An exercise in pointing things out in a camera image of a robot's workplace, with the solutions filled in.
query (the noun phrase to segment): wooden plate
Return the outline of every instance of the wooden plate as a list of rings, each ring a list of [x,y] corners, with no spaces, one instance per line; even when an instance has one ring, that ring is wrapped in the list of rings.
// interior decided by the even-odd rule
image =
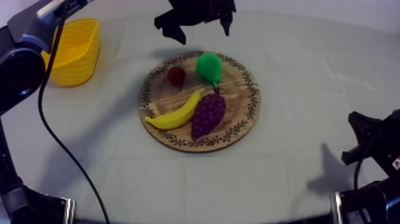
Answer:
[[[139,117],[146,130],[160,143],[187,153],[212,152],[235,143],[253,127],[260,110],[261,95],[253,75],[241,63],[217,54],[223,62],[219,87],[225,98],[226,113],[209,135],[194,141],[190,136],[191,122],[175,130],[159,130],[145,122],[146,116],[154,118],[180,108],[196,89],[203,97],[214,92],[209,83],[195,74],[197,58],[203,53],[186,52],[161,63],[148,74],[139,92]],[[174,66],[186,72],[181,91],[167,80],[167,72]]]

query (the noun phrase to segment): woven plastic basket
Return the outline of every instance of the woven plastic basket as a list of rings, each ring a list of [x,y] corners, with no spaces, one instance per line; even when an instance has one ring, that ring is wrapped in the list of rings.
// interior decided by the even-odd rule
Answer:
[[[55,57],[51,79],[60,86],[77,86],[88,81],[95,70],[100,50],[99,21],[84,18],[65,24]],[[42,53],[48,63],[49,54]]]

